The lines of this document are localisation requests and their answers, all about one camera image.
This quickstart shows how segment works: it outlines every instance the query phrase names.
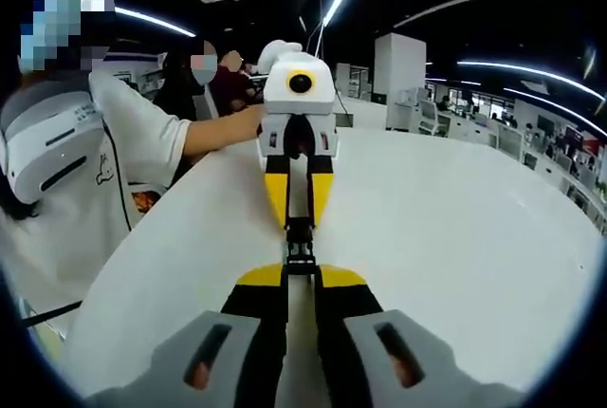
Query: white device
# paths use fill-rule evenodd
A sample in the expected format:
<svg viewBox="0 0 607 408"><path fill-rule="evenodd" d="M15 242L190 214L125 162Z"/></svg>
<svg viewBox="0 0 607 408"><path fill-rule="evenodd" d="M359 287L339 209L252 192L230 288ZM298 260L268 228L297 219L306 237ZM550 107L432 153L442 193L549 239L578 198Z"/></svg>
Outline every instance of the white device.
<svg viewBox="0 0 607 408"><path fill-rule="evenodd" d="M97 160L104 128L88 75L18 90L0 113L0 167L24 204Z"/></svg>
<svg viewBox="0 0 607 408"><path fill-rule="evenodd" d="M304 116L314 137L316 156L334 157L338 136L335 86L325 62L302 52L302 45L282 40L267 45L259 71L268 73L264 88L267 115L259 138L264 157L285 154L285 131L293 116Z"/></svg>

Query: pixelated area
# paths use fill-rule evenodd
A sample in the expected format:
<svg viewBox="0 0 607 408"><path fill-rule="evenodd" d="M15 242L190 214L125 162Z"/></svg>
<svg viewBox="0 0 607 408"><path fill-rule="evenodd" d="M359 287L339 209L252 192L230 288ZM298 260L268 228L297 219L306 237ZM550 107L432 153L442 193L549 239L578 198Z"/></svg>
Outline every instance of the pixelated area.
<svg viewBox="0 0 607 408"><path fill-rule="evenodd" d="M90 70L103 60L113 1L42 0L33 7L31 24L21 26L22 73L50 67Z"/></svg>

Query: white robot ear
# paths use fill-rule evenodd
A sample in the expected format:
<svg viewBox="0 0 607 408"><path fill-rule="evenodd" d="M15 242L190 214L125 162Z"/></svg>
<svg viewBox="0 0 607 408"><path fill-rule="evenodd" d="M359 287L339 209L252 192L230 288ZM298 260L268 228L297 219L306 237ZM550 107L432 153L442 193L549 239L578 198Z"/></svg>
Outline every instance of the white robot ear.
<svg viewBox="0 0 607 408"><path fill-rule="evenodd" d="M257 62L259 74L268 74L278 58L287 52L302 52L304 48L299 43L287 43L283 40L274 40L262 51Z"/></svg>

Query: computer monitor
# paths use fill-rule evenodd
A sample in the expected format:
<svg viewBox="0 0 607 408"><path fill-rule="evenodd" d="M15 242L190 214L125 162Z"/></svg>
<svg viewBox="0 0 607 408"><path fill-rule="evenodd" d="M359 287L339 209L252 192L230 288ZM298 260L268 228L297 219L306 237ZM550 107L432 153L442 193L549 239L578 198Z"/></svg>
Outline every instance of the computer monitor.
<svg viewBox="0 0 607 408"><path fill-rule="evenodd" d="M546 117L538 116L538 128L543 130L548 137L554 135L554 122Z"/></svg>

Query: window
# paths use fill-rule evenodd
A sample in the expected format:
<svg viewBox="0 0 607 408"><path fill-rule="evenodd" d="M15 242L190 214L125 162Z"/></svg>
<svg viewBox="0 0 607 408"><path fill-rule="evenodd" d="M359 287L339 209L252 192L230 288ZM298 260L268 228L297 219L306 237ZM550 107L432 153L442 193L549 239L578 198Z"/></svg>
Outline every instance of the window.
<svg viewBox="0 0 607 408"><path fill-rule="evenodd" d="M431 102L435 102L436 101L436 85L434 83L427 83L426 84L426 89L428 89L428 91L430 92L430 97L428 98L428 100L430 100Z"/></svg>
<svg viewBox="0 0 607 408"><path fill-rule="evenodd" d="M457 88L449 89L449 100L452 110L456 110L457 106L468 106L466 100L462 99L462 91ZM514 109L514 102L508 102L504 98L481 93L472 93L472 102L475 106L478 106L479 114L483 114L489 119L493 114L496 114L496 117L501 119L505 115L511 115Z"/></svg>

